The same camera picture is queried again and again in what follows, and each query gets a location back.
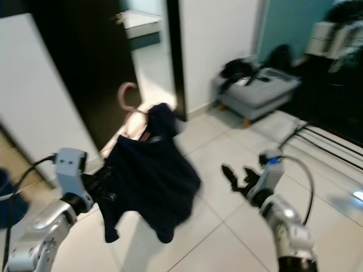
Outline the black metal clothes rack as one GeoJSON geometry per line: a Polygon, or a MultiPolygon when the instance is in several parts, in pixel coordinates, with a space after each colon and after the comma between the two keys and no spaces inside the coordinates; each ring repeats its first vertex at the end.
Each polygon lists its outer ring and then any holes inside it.
{"type": "Polygon", "coordinates": [[[303,143],[363,173],[363,143],[329,133],[313,122],[301,121],[293,126],[290,134],[279,143],[278,148],[284,150],[291,145],[293,138],[298,138],[303,143]]]}

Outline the black T-shirt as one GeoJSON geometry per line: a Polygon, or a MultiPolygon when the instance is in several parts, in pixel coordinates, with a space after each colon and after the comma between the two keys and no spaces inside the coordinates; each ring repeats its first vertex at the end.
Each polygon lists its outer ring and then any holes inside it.
{"type": "Polygon", "coordinates": [[[112,169],[104,188],[116,199],[98,201],[106,243],[119,239],[116,226],[127,211],[140,214],[164,244],[190,217],[201,179],[174,142],[176,122],[168,104],[156,104],[147,112],[146,140],[116,138],[104,163],[112,169]]]}

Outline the black bag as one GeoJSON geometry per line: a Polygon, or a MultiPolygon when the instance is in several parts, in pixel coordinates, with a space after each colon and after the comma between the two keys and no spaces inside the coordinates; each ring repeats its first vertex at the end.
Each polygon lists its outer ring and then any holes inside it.
{"type": "Polygon", "coordinates": [[[255,62],[251,62],[246,58],[238,58],[225,64],[225,67],[220,72],[221,78],[225,82],[221,88],[229,88],[233,83],[238,82],[243,78],[247,78],[245,86],[249,86],[254,82],[254,77],[259,72],[260,68],[255,62]]]}

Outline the black backpack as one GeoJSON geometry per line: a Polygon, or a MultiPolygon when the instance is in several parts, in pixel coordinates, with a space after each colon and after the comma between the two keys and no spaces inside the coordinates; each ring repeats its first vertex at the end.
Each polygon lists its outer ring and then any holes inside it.
{"type": "Polygon", "coordinates": [[[280,70],[282,72],[290,73],[293,68],[291,47],[288,44],[282,44],[270,53],[265,67],[280,70]]]}

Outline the dark blue bin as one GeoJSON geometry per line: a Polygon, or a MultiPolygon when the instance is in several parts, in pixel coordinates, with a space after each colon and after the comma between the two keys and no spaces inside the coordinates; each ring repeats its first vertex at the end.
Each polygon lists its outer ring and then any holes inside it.
{"type": "Polygon", "coordinates": [[[3,168],[0,169],[0,228],[6,229],[12,224],[12,208],[10,197],[15,190],[14,184],[11,182],[10,174],[3,168]]]}

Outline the black door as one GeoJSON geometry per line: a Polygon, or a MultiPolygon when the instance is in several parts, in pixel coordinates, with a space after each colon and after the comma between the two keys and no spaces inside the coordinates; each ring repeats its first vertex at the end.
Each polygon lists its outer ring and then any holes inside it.
{"type": "Polygon", "coordinates": [[[137,83],[132,50],[119,23],[120,0],[25,0],[94,145],[116,137],[127,112],[117,91],[137,83]]]}

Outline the white storage box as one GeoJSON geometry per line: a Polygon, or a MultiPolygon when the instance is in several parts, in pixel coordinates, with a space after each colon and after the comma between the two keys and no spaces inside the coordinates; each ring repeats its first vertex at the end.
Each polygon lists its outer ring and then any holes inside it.
{"type": "Polygon", "coordinates": [[[316,23],[312,29],[305,53],[336,60],[348,49],[356,46],[361,39],[363,39],[363,21],[340,26],[323,21],[316,23]]]}

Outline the grey padded ottoman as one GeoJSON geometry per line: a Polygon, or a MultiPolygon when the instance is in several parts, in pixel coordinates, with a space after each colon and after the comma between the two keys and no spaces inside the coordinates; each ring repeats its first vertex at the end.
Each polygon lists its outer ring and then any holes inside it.
{"type": "Polygon", "coordinates": [[[300,77],[271,67],[262,69],[250,85],[245,80],[238,80],[226,91],[221,91],[226,81],[220,75],[211,81],[218,101],[247,120],[256,120],[283,106],[301,84],[300,77]]]}

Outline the pink plastic hanger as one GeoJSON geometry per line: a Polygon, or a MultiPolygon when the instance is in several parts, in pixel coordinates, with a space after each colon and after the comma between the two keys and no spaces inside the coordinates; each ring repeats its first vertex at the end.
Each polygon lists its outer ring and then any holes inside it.
{"type": "Polygon", "coordinates": [[[119,86],[119,89],[117,89],[117,101],[119,101],[119,106],[126,112],[135,112],[142,114],[143,116],[147,116],[147,112],[140,111],[137,107],[131,107],[125,103],[125,93],[130,88],[138,88],[138,86],[132,82],[124,82],[121,86],[119,86]]]}

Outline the black door frame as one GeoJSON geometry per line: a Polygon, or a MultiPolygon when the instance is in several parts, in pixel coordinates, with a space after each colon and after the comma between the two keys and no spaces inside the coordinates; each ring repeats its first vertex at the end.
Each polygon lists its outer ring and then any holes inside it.
{"type": "Polygon", "coordinates": [[[176,95],[175,115],[186,122],[188,120],[183,62],[182,22],[180,15],[180,0],[165,0],[167,10],[167,25],[169,45],[172,60],[172,75],[176,95]]]}

